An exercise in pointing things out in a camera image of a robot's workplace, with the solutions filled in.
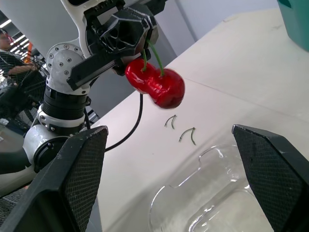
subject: green stem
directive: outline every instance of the green stem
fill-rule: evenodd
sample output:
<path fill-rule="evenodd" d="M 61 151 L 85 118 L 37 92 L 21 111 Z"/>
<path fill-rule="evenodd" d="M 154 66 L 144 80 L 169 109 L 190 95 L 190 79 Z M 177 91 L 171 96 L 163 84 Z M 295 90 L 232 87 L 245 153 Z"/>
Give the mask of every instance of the green stem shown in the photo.
<path fill-rule="evenodd" d="M 147 57 L 146 57 L 145 49 L 143 50 L 143 58 L 144 58 L 144 68 L 141 70 L 142 72 L 146 71 L 147 69 Z"/>
<path fill-rule="evenodd" d="M 189 132 L 189 131 L 192 131 L 192 132 L 191 132 L 191 141 L 192 141 L 192 143 L 193 143 L 194 145 L 196 145 L 196 143 L 195 143 L 194 140 L 193 140 L 193 133 L 194 133 L 195 130 L 196 130 L 196 129 L 195 129 L 194 127 L 191 128 L 191 129 L 186 130 L 186 131 L 180 136 L 179 142 L 182 141 L 184 134 L 186 134 L 186 133 Z"/>
<path fill-rule="evenodd" d="M 149 44 L 151 50 L 154 52 L 155 58 L 156 58 L 156 60 L 157 60 L 158 63 L 159 63 L 160 70 L 161 70 L 161 76 L 164 76 L 163 65 L 162 65 L 162 62 L 161 62 L 161 60 L 160 60 L 160 57 L 159 57 L 158 53 L 156 52 L 155 47 L 152 45 L 152 43 L 151 43 L 149 40 L 146 40 L 146 41 L 147 41 L 147 43 Z"/>
<path fill-rule="evenodd" d="M 173 119 L 174 120 L 174 118 L 176 117 L 176 115 L 174 115 L 174 116 L 172 116 L 172 117 L 170 117 L 167 121 L 166 121 L 166 123 L 165 123 L 165 127 L 168 127 L 168 122 L 169 122 L 169 120 L 170 119 Z"/>

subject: table surface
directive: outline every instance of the table surface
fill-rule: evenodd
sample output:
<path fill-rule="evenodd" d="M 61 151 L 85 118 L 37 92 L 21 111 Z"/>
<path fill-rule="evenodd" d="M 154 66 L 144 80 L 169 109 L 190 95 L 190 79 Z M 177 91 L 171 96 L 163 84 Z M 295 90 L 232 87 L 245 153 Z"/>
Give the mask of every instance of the table surface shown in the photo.
<path fill-rule="evenodd" d="M 278 9 L 224 20 L 168 67 L 184 79 L 183 103 L 157 108 L 144 96 L 141 122 L 121 146 L 105 154 L 98 204 L 103 231 L 147 232 L 148 210 L 157 190 L 188 159 L 213 145 L 234 144 L 233 124 L 285 136 L 309 155 L 309 53 L 287 36 Z M 94 126 L 107 125 L 107 146 L 136 122 L 134 92 Z M 175 130 L 166 120 L 177 115 Z M 194 146 L 183 131 L 196 127 Z"/>

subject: teal container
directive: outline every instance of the teal container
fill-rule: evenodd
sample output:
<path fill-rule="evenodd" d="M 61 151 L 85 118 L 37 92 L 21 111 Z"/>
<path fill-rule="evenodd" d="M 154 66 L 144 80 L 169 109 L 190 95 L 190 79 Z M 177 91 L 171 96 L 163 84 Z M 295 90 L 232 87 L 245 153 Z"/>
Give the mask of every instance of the teal container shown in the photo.
<path fill-rule="evenodd" d="M 309 0 L 278 0 L 289 37 L 309 51 Z"/>

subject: red cherry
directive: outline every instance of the red cherry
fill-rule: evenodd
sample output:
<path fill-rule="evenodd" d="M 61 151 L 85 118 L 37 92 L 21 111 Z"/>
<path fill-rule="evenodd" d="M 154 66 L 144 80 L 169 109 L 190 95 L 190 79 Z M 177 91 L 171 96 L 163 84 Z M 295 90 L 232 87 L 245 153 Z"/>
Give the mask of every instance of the red cherry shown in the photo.
<path fill-rule="evenodd" d="M 130 84 L 141 94 L 148 92 L 147 81 L 154 72 L 156 72 L 155 66 L 147 63 L 146 71 L 142 71 L 144 68 L 143 59 L 135 59 L 131 61 L 126 67 L 126 77 Z"/>
<path fill-rule="evenodd" d="M 148 93 L 154 103 L 163 109 L 176 108 L 183 101 L 185 84 L 182 77 L 171 69 L 164 69 L 164 76 L 156 70 L 148 79 Z"/>

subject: clear plastic container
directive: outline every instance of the clear plastic container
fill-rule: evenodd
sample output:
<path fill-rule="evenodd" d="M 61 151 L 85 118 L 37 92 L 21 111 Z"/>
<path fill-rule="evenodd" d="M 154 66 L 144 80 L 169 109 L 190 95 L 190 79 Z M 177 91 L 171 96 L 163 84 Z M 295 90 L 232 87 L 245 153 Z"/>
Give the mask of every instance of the clear plastic container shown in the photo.
<path fill-rule="evenodd" d="M 154 197 L 152 232 L 272 232 L 235 145 L 212 147 Z"/>

